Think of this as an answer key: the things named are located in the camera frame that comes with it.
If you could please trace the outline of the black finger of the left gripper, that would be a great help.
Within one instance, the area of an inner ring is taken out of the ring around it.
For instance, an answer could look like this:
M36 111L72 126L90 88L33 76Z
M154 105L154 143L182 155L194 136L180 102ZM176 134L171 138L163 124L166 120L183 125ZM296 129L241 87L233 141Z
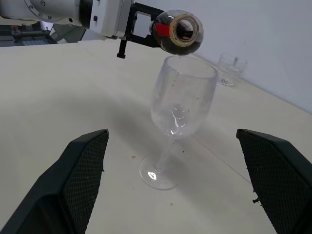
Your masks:
M144 45L151 48L160 48L161 45L152 35L147 35L146 37L141 37L137 35L132 35L132 42Z
M144 5L142 3L138 3L138 2L135 3L135 7L137 8L138 12L141 12L141 13L143 13L145 15L148 15L148 16L150 16L152 18L156 18L161 13L164 12L161 9L154 8L154 7L151 7L151 6L147 6L147 5Z

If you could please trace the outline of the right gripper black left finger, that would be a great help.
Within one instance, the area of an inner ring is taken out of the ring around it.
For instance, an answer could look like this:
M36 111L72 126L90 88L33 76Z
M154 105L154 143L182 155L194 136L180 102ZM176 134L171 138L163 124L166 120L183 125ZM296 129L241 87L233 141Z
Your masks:
M108 139L108 130L98 130L71 141L36 180L0 234L85 234Z

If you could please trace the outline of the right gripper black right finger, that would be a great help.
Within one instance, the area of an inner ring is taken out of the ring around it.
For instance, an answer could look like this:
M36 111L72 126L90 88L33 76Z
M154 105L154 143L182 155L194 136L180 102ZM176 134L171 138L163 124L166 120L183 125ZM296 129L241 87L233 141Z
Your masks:
M312 234L312 163L290 142L238 129L257 199L277 234Z

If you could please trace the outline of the dark drink bottle red label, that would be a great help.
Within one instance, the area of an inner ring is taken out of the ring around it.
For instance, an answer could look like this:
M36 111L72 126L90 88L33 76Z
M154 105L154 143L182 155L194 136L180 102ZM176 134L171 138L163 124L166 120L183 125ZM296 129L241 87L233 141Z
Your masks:
M204 39L202 22L183 10L161 13L151 23L150 32L164 51L178 56L196 52Z

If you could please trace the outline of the clear wine glass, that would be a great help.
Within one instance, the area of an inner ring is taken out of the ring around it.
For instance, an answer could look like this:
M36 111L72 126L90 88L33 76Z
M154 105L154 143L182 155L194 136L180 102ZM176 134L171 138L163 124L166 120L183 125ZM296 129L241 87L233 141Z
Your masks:
M166 191L181 179L182 165L172 153L178 140L193 135L207 118L218 80L211 64L187 56L164 60L153 89L151 118L167 143L158 160L146 157L140 176L150 187Z

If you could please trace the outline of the clear glass tumbler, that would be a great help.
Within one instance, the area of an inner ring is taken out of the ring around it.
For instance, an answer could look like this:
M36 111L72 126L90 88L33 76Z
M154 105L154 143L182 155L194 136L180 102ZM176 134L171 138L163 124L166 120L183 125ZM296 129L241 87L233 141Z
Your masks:
M248 62L239 56L221 54L218 60L218 82L225 86L234 86L243 74Z

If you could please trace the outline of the black case base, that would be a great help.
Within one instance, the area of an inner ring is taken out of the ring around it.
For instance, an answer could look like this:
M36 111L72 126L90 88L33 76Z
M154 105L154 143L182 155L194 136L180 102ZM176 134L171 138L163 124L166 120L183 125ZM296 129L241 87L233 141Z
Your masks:
M40 22L32 25L0 25L0 47L57 44Z

